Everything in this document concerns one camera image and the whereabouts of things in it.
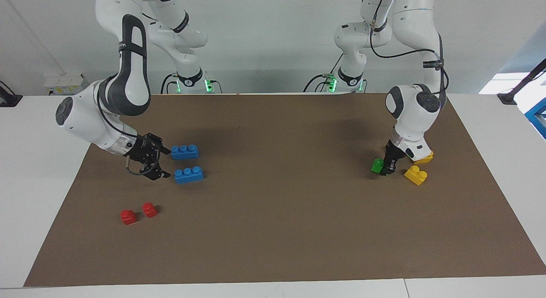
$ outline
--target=green block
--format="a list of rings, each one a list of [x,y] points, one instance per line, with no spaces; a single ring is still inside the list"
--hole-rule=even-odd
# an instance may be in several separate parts
[[[374,165],[372,166],[372,172],[381,174],[381,170],[383,169],[385,162],[381,158],[377,158],[374,160]]]

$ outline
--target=electrical box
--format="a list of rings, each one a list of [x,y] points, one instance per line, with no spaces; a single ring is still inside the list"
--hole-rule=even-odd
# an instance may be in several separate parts
[[[89,82],[79,75],[46,77],[44,84],[48,95],[74,95],[89,86]]]

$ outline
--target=blue block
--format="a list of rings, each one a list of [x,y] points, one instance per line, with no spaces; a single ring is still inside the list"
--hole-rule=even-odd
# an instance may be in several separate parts
[[[534,128],[546,139],[546,118],[544,117],[544,112],[546,111],[546,98],[544,98],[540,103],[531,108],[525,116],[529,122],[534,125]]]
[[[201,167],[186,168],[184,171],[178,169],[174,172],[174,179],[177,184],[191,183],[193,181],[202,181],[203,169]]]
[[[195,159],[199,157],[199,149],[193,144],[189,146],[173,146],[171,156],[173,160]]]

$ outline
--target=red block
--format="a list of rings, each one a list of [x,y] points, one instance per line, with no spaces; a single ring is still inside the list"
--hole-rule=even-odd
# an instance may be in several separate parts
[[[137,217],[137,214],[135,214],[135,212],[133,212],[132,210],[126,209],[123,212],[121,212],[121,221],[123,221],[123,223],[127,225],[137,222],[136,217]]]
[[[152,218],[157,215],[157,210],[152,203],[144,203],[142,205],[142,211],[148,218]]]

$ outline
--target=green light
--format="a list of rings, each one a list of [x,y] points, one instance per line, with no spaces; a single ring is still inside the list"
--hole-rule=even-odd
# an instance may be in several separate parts
[[[330,82],[328,84],[328,90],[330,92],[335,92],[336,91],[336,85],[337,85],[337,79],[332,78],[332,80],[330,80]]]
[[[214,92],[214,86],[211,84],[211,82],[208,79],[205,79],[205,87],[207,93]]]

